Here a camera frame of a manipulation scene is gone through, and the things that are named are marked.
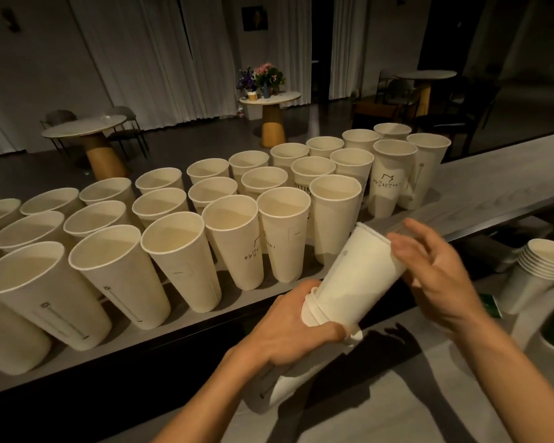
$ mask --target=hand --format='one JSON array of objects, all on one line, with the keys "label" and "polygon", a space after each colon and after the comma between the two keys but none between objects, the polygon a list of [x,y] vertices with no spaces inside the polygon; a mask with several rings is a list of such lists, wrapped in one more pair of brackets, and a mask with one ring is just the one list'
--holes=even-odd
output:
[{"label": "hand", "polygon": [[234,350],[239,347],[247,349],[263,363],[286,365],[326,342],[340,342],[348,337],[339,323],[327,322],[317,327],[303,323],[303,300],[312,288],[319,285],[319,280],[306,280],[277,297],[267,314]]},{"label": "hand", "polygon": [[392,254],[408,268],[404,279],[423,314],[454,333],[488,320],[456,250],[432,228],[410,218],[404,224],[416,239],[398,233],[387,237]]}]

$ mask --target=left hand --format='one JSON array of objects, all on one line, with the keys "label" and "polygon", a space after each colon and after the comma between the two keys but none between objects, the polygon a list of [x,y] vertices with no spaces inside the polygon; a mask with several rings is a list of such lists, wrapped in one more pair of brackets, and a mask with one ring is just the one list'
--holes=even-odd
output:
[{"label": "left hand", "polygon": [[262,320],[239,343],[263,363],[287,365],[304,357],[326,342],[340,342],[348,337],[345,328],[336,322],[317,327],[305,325],[301,319],[303,300],[319,280],[306,280],[285,295],[277,297]]}]

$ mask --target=table leg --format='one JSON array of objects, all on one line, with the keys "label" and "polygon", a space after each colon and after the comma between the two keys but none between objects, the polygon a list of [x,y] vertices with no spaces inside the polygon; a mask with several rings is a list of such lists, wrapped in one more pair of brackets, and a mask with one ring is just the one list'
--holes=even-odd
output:
[{"label": "table leg", "polygon": [[416,116],[426,115],[429,113],[429,98],[431,97],[431,84],[422,82],[420,84],[421,98],[419,100],[419,108],[416,111]]},{"label": "table leg", "polygon": [[78,138],[86,150],[96,180],[125,177],[129,173],[104,133],[93,133]]},{"label": "table leg", "polygon": [[263,106],[263,138],[261,144],[264,148],[285,143],[285,129],[283,129],[283,119],[281,118],[281,108],[279,104]]}]

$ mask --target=white curtain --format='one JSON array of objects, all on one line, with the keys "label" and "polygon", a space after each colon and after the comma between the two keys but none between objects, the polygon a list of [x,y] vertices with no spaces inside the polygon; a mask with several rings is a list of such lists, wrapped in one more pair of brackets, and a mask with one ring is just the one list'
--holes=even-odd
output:
[{"label": "white curtain", "polygon": [[234,58],[222,0],[181,0],[206,116],[236,115]]},{"label": "white curtain", "polygon": [[312,0],[266,0],[269,62],[285,76],[282,91],[299,91],[291,104],[311,102]]},{"label": "white curtain", "polygon": [[205,118],[177,0],[70,0],[116,106],[144,129]]},{"label": "white curtain", "polygon": [[351,96],[359,89],[367,0],[334,0],[329,99]]}]

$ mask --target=round table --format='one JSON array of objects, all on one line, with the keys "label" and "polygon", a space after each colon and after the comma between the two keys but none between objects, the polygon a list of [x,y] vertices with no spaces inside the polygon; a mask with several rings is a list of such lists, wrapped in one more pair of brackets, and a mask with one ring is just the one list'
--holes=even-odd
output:
[{"label": "round table", "polygon": [[400,79],[413,79],[419,81],[421,88],[421,98],[419,108],[415,116],[426,115],[429,112],[429,99],[431,97],[431,81],[439,79],[449,79],[456,76],[457,73],[452,70],[414,70],[404,71],[395,76]]},{"label": "round table", "polygon": [[111,147],[103,131],[119,126],[127,118],[124,115],[83,118],[45,129],[46,138],[79,138],[89,158],[96,180],[125,177],[129,170]]},{"label": "round table", "polygon": [[257,99],[257,101],[240,98],[239,101],[242,104],[263,106],[263,136],[261,144],[264,148],[272,148],[287,141],[279,104],[294,101],[300,96],[302,94],[299,91],[286,91],[274,94],[270,98]]}]

